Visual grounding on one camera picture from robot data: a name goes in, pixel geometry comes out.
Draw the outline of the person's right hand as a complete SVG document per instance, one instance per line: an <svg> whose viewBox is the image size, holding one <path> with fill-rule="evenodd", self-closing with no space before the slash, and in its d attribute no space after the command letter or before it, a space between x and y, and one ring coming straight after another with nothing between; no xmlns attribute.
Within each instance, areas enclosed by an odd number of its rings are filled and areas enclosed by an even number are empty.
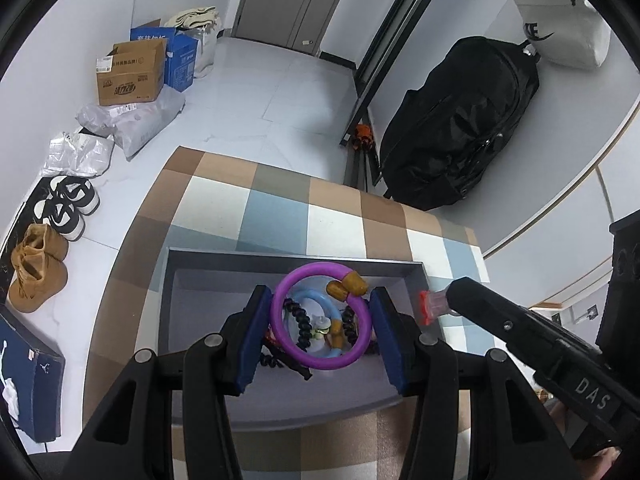
<svg viewBox="0 0 640 480"><path fill-rule="evenodd" d="M544 402L555 426L558 427L567 445L574 444L579 435L586 429L586 423L569 410L557 398L550 398ZM615 446L604 448L590 458L576 460L577 468L585 480L600 480L615 464L620 456L620 450Z"/></svg>

